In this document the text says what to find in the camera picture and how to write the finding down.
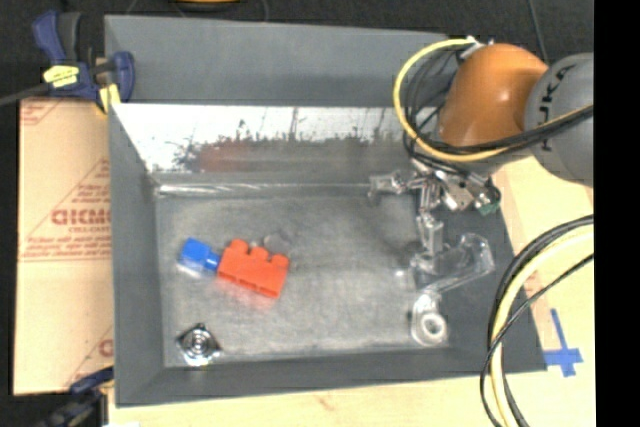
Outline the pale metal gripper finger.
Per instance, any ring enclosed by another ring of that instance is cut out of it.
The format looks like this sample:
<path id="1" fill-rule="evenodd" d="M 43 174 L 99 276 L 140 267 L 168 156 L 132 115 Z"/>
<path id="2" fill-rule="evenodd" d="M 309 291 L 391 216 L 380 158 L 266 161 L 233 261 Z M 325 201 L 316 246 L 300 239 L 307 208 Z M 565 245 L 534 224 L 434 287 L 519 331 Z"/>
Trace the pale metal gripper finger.
<path id="1" fill-rule="evenodd" d="M 444 251 L 444 222 L 430 212 L 421 212 L 416 218 L 422 251 L 418 258 L 428 267 L 434 268 Z"/>
<path id="2" fill-rule="evenodd" d="M 369 177 L 368 201 L 371 205 L 378 205 L 384 195 L 408 194 L 418 188 L 414 179 L 403 177 L 394 171 L 388 174 L 376 174 Z"/>

